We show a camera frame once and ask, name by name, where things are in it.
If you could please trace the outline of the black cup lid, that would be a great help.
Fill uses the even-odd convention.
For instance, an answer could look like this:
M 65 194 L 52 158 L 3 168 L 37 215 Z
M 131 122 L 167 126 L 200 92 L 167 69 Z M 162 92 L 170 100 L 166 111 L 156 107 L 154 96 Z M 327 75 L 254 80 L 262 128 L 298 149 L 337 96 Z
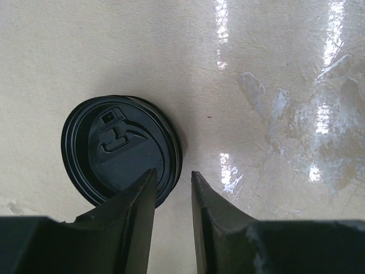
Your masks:
M 149 169 L 157 172 L 160 206 L 183 167 L 176 126 L 159 107 L 136 96 L 99 96 L 77 105 L 64 123 L 60 145 L 68 177 L 94 206 L 126 190 Z

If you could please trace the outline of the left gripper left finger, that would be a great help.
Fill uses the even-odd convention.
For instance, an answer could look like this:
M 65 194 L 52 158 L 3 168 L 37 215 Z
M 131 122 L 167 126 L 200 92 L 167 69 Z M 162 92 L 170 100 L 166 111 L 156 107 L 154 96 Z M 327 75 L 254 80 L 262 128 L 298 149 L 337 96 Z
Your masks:
M 157 172 L 72 223 L 45 216 L 1 218 L 2 273 L 146 273 Z

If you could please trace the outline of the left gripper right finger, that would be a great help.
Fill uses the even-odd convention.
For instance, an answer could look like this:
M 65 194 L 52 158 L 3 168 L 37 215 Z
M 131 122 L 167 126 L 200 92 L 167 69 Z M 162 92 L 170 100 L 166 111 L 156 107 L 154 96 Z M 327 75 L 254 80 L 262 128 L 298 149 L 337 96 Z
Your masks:
M 198 273 L 363 273 L 362 220 L 257 220 L 192 172 Z

